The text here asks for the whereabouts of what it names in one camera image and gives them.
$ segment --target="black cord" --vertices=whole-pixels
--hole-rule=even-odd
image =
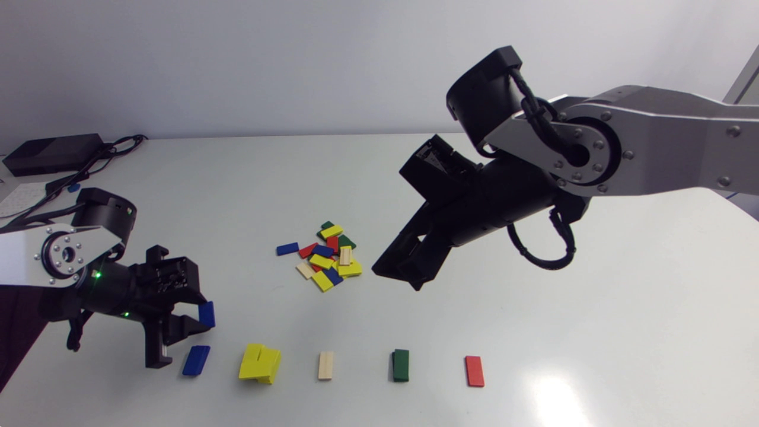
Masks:
[[[37,209],[40,209],[45,204],[57,198],[58,195],[61,194],[61,191],[63,191],[64,188],[67,188],[69,185],[73,185],[74,183],[78,182],[82,176],[88,176],[88,175],[92,175],[93,173],[98,173],[102,171],[108,166],[109,163],[111,163],[111,160],[113,160],[113,158],[126,156],[127,154],[137,149],[137,147],[139,147],[143,143],[143,141],[145,141],[146,139],[149,139],[149,138],[143,134],[136,134],[136,135],[131,135],[128,137],[119,138],[118,140],[110,144],[104,144],[103,149],[100,150],[95,156],[93,156],[93,158],[90,159],[90,161],[87,162],[87,164],[82,169],[80,169],[78,172],[68,177],[69,179],[66,179],[63,182],[63,184],[58,186],[54,191],[51,191],[50,193],[48,193],[41,201],[37,202],[34,206],[28,209],[22,210],[21,212],[0,217],[0,220],[5,219],[5,218],[16,217],[6,226],[19,225],[19,223],[21,223],[23,219],[26,218],[29,214],[31,214]],[[134,143],[128,148],[125,148],[123,150],[117,150],[116,146],[123,144],[124,142],[127,142],[127,141],[133,141]],[[93,167],[93,165],[97,163],[98,160],[107,160],[107,161],[103,166],[101,166],[94,172],[89,172],[90,168]]]
[[[65,209],[61,210],[54,210],[53,212],[41,213],[33,217],[24,218],[18,223],[15,223],[14,226],[26,226],[31,223],[40,223],[51,220],[53,218],[63,217],[64,215],[71,215],[81,207],[84,207],[84,203],[77,203],[74,206],[66,207]]]
[[[567,245],[566,255],[564,255],[563,258],[557,260],[542,260],[532,255],[527,250],[527,248],[522,245],[522,242],[517,235],[517,229],[514,227],[513,223],[508,225],[507,230],[509,231],[509,237],[511,238],[512,243],[514,243],[514,246],[522,256],[527,258],[528,261],[540,268],[545,268],[546,270],[560,270],[568,266],[569,263],[572,262],[572,259],[575,257],[575,252],[577,251],[577,248],[575,247],[575,235],[572,234],[572,228],[569,226],[569,223],[565,223],[562,220],[557,209],[551,210],[549,218],[551,219],[551,223],[556,229],[556,232],[559,234],[559,236],[561,236],[562,239],[564,239],[564,243]]]
[[[111,163],[111,160],[113,160],[113,159],[115,159],[115,157],[109,157],[109,158],[106,160],[105,164],[103,164],[103,165],[102,165],[101,167],[99,167],[98,169],[95,169],[95,170],[93,170],[92,172],[90,172],[90,175],[95,175],[96,173],[98,173],[98,172],[100,172],[101,170],[103,170],[103,169],[105,169],[106,167],[108,167],[108,164],[109,164],[109,163]]]
[[[549,112],[551,119],[556,121],[558,120],[556,109],[548,101],[535,97],[518,68],[509,68],[509,75],[514,80],[519,91],[524,95],[521,101],[521,108],[524,110],[524,117],[530,123],[538,138],[548,148],[564,156],[570,163],[581,163],[581,159],[577,158],[577,154],[572,149],[573,145],[559,135],[544,115],[546,112]]]

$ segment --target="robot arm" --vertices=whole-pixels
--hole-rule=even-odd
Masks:
[[[453,118],[493,160],[475,164],[438,136],[422,145],[400,173],[425,203],[372,266],[376,274],[419,290],[451,248],[503,227],[530,262],[557,270],[574,257],[570,224],[593,196],[697,186],[759,194],[759,106],[639,86],[549,102],[534,97],[520,67],[507,46],[451,87]],[[521,244],[514,223],[552,206],[567,254],[544,261]]]
[[[71,224],[52,218],[74,214]],[[173,315],[177,302],[200,305],[197,265],[187,258],[165,259],[153,246],[146,262],[125,266],[124,254],[137,208],[98,188],[82,189],[71,208],[28,217],[0,229],[0,286],[41,288],[36,308],[45,321],[68,321],[67,347],[79,350],[84,324],[93,313],[138,321],[145,330],[145,366],[171,363],[166,347],[210,328]],[[46,223],[32,226],[32,223]]]

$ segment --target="yellow wooden block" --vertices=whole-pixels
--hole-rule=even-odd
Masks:
[[[245,348],[240,364],[239,378],[254,379],[264,384],[274,384],[282,355],[277,349],[266,348],[260,343],[250,343]]]
[[[358,276],[361,274],[361,264],[358,261],[353,261],[351,265],[339,265],[337,267],[337,274],[342,277]]]
[[[353,254],[350,246],[340,246],[340,265],[351,265]]]
[[[322,290],[322,292],[327,292],[328,290],[335,287],[335,285],[332,283],[332,281],[324,274],[323,271],[320,271],[316,274],[314,274],[312,277],[314,282],[317,283],[317,286],[319,289]]]
[[[241,380],[253,379],[269,374],[269,368],[259,363],[258,358],[263,350],[263,344],[250,343],[245,347],[245,354],[240,364],[239,378]]]
[[[303,277],[306,280],[309,280],[311,276],[316,274],[316,271],[314,271],[313,268],[311,268],[311,266],[306,261],[301,262],[300,264],[296,265],[295,268],[297,268],[298,271],[300,271],[301,274],[303,274]]]
[[[318,265],[321,268],[330,268],[334,260],[331,258],[325,258],[319,254],[314,254],[308,261],[311,264]]]
[[[282,359],[282,354],[279,350],[267,349],[266,347],[261,350],[261,357],[259,363],[263,363],[269,367],[269,371],[266,375],[256,378],[256,381],[263,384],[274,384],[274,380],[277,378],[277,371],[279,370],[279,361]]]
[[[340,227],[340,226],[331,226],[328,229],[323,229],[322,231],[319,232],[319,234],[321,234],[322,237],[324,239],[326,239],[328,237],[337,236],[341,232],[342,232],[342,227]]]

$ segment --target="tabletop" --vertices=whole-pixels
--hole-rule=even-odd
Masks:
[[[756,424],[753,218],[705,189],[595,198],[566,269],[529,264],[500,230],[453,249],[415,292],[370,266],[423,202],[398,170],[429,136],[147,141],[114,160],[83,184],[137,205],[121,262],[155,244],[189,257],[216,327],[155,370],[135,322],[94,315],[78,353],[68,324],[49,324],[0,394],[0,425]],[[485,160],[465,135],[442,136]],[[315,242],[327,220],[364,273],[321,293],[275,247]],[[542,258],[564,251],[547,211],[518,231]],[[247,343],[281,350],[275,384],[237,378]],[[184,377],[193,345],[210,354]],[[396,348],[410,351],[408,383],[389,378]],[[335,352],[331,381],[317,380],[322,351]],[[483,388],[467,386],[468,355]]]

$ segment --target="red wooden block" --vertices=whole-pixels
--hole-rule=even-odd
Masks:
[[[298,255],[300,255],[301,258],[307,258],[308,256],[311,255],[311,251],[313,251],[313,249],[316,248],[317,245],[318,243],[314,243],[313,245],[308,245],[305,248],[302,248],[300,251],[298,251]]]
[[[482,375],[482,360],[479,356],[466,356],[467,381],[469,387],[485,387],[485,377]]]
[[[338,253],[338,251],[340,250],[340,248],[337,247],[337,239],[338,239],[338,236],[332,236],[332,237],[327,238],[327,246],[332,248],[332,250],[334,251],[332,253],[333,255]]]

